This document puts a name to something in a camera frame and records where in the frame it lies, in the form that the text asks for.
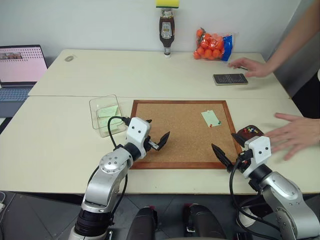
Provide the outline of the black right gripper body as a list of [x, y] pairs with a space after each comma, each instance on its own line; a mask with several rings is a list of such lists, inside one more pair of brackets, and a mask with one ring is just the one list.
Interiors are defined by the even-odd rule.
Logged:
[[228, 173], [231, 173], [234, 167], [236, 166], [236, 169], [239, 170], [241, 173], [244, 173], [245, 170], [251, 165], [251, 158], [253, 157], [253, 151], [252, 150], [245, 150], [241, 152], [234, 164], [230, 163], [227, 165], [226, 170]]

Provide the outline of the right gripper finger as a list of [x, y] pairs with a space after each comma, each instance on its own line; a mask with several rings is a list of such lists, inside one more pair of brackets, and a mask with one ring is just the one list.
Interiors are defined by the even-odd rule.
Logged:
[[212, 150], [217, 159], [225, 166], [231, 166], [232, 162], [226, 157], [226, 154], [215, 144], [211, 144]]
[[245, 147], [245, 142], [247, 141], [243, 136], [241, 136], [238, 133], [232, 133], [231, 134], [234, 140], [242, 147]]

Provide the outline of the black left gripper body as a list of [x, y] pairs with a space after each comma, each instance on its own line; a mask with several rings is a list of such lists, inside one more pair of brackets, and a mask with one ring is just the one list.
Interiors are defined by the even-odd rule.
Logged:
[[144, 149], [146, 152], [150, 151], [151, 149], [158, 151], [160, 149], [160, 146], [157, 143], [153, 142], [151, 140], [151, 137], [148, 135], [144, 140]]

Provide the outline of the person's left hand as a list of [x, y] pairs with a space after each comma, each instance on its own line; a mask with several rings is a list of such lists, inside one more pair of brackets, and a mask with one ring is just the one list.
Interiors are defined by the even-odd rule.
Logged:
[[299, 151], [320, 143], [320, 120], [298, 115], [275, 113], [277, 119], [288, 121], [288, 124], [264, 134], [270, 139], [272, 151], [290, 148], [284, 156], [288, 161]]

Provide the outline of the person's right hand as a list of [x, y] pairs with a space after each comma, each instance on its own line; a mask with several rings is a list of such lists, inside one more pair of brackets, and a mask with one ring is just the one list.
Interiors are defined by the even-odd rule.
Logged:
[[228, 67], [238, 69], [245, 68], [247, 72], [244, 74], [245, 77], [257, 77], [263, 78], [271, 74], [275, 68], [269, 63], [261, 63], [246, 57], [238, 58], [228, 63]]

